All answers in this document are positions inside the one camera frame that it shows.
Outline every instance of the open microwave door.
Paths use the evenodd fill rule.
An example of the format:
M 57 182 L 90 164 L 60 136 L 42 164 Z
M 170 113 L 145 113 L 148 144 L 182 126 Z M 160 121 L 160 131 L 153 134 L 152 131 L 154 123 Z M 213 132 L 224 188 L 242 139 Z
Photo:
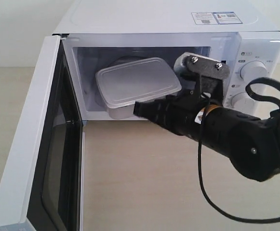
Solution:
M 82 156 L 64 47 L 46 37 L 0 182 L 0 231 L 81 230 Z

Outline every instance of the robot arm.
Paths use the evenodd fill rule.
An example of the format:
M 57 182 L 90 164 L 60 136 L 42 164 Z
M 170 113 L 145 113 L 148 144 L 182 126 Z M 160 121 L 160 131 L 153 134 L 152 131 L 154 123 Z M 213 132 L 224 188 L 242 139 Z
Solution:
M 176 135 L 201 139 L 205 146 L 228 157 L 235 169 L 249 179 L 265 181 L 280 173 L 280 109 L 261 120 L 224 108 L 222 81 L 229 75 L 226 64 L 185 53 L 175 66 L 181 77 L 196 82 L 195 89 L 149 103 L 136 102 L 133 113 Z M 280 86 L 279 82 L 260 78 L 246 90 L 255 100 L 280 107 L 280 100 L 255 94 L 250 88 L 253 83 Z

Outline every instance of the screw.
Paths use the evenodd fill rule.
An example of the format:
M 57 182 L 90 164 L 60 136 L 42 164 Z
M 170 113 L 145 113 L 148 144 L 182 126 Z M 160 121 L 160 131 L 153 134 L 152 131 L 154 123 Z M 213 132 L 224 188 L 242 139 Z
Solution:
M 216 64 L 216 68 L 219 70 L 222 67 L 222 63 Z
M 252 154 L 257 154 L 257 149 L 256 149 L 256 148 L 252 148 L 252 149 L 251 149 L 251 153 L 252 153 Z
M 196 56 L 193 56 L 193 57 L 191 58 L 191 61 L 192 61 L 194 64 L 195 64 L 198 60 L 199 60 L 199 58 L 196 57 Z

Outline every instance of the plastic food container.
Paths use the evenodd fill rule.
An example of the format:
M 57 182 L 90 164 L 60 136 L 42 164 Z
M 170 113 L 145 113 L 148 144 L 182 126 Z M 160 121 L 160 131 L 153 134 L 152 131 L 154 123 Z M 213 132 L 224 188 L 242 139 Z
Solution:
M 161 58 L 102 69 L 96 73 L 96 81 L 113 119 L 132 117 L 135 102 L 162 98 L 182 88 L 174 71 Z

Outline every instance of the white microwave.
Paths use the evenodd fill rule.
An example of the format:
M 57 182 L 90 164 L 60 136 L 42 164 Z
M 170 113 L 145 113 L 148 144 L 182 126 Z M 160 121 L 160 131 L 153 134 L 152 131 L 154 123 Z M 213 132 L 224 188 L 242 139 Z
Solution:
M 0 183 L 0 231 L 83 230 L 82 126 L 111 120 L 95 73 L 120 58 L 173 66 L 184 52 L 226 63 L 224 106 L 252 114 L 245 86 L 272 75 L 280 31 L 246 0 L 77 0 L 41 48 Z

